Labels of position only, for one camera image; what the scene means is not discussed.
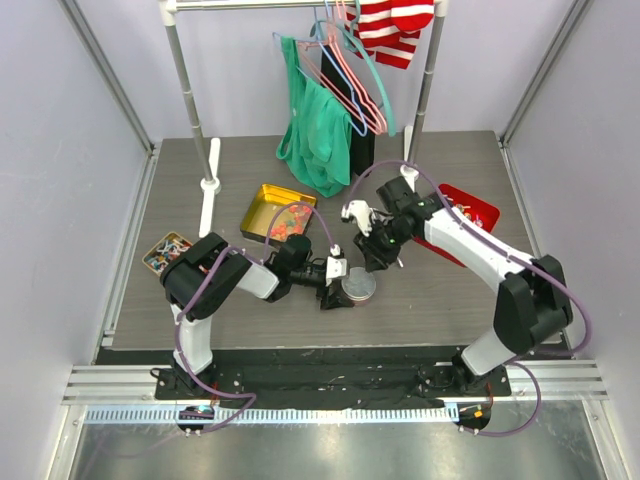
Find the white jar lid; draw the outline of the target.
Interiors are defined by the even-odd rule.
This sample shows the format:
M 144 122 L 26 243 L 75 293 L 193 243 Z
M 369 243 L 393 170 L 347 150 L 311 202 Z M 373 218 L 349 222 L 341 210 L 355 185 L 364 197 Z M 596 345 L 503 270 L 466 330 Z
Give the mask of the white jar lid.
M 341 280 L 344 293 L 351 297 L 373 296 L 376 291 L 376 279 L 363 267 L 352 267 L 348 275 Z

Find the gold tin star candies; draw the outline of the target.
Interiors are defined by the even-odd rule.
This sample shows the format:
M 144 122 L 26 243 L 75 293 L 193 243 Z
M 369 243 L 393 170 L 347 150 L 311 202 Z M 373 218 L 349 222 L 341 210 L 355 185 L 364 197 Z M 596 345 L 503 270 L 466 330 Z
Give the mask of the gold tin star candies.
M 273 184 L 262 184 L 240 223 L 244 238 L 276 246 L 290 235 L 304 234 L 317 198 Z

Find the clear plastic jar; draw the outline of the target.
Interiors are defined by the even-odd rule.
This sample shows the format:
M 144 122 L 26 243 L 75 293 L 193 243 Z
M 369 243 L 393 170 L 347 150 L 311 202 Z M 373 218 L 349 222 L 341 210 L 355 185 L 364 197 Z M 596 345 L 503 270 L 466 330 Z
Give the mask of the clear plastic jar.
M 370 303 L 372 301 L 373 296 L 367 296 L 367 297 L 351 297 L 348 296 L 347 300 L 351 303 L 352 306 L 354 307 L 359 307 L 359 306 L 364 306 L 368 303 Z

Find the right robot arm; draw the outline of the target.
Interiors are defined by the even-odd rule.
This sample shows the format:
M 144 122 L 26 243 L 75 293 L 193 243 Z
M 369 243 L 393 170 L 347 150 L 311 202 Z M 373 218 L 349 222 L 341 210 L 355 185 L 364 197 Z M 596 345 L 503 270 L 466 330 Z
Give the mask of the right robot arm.
M 377 195 L 382 210 L 350 200 L 341 211 L 342 220 L 359 229 L 354 242 L 368 271 L 387 269 L 405 243 L 419 239 L 460 261 L 496 295 L 491 327 L 452 359 L 451 380 L 460 393 L 477 393 L 496 369 L 572 323 L 564 272 L 556 258 L 534 258 L 506 245 L 441 193 L 422 197 L 402 176 L 379 187 Z

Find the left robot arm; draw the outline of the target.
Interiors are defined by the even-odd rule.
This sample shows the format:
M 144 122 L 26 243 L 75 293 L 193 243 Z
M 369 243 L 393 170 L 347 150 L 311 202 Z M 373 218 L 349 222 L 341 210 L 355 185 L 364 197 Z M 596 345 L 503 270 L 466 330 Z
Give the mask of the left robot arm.
M 211 233 L 172 260 L 160 275 L 160 284 L 174 315 L 180 344 L 172 367 L 159 372 L 160 386 L 190 398 L 205 397 L 215 384 L 213 352 L 209 346 L 213 315 L 236 290 L 274 303 L 294 285 L 311 287 L 322 310 L 352 308 L 355 302 L 342 289 L 348 263 L 339 246 L 313 259 L 312 242 L 292 234 L 259 263 Z

